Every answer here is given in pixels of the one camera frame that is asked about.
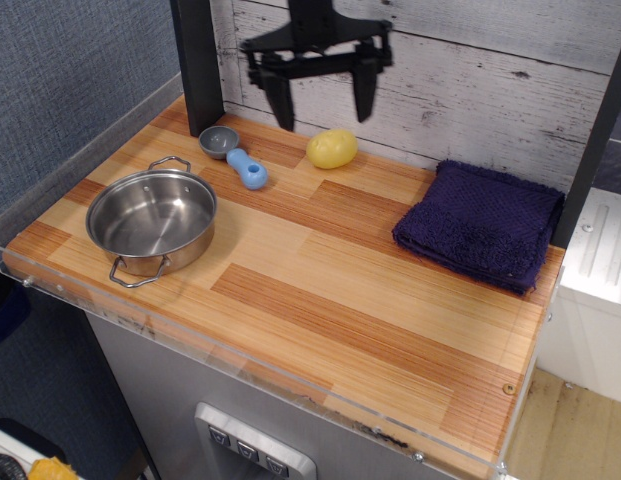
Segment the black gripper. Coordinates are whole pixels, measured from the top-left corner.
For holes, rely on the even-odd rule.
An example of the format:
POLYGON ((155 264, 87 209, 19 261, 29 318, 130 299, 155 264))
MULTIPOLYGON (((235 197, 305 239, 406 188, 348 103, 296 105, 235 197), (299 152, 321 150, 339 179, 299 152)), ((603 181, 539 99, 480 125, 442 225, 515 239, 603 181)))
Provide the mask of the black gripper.
POLYGON ((377 75, 392 64, 392 23, 344 16, 331 1, 290 1, 288 11, 287 24, 240 44, 279 127, 292 132, 295 126, 288 79, 344 72, 352 75, 357 119, 365 122, 372 115, 377 75))

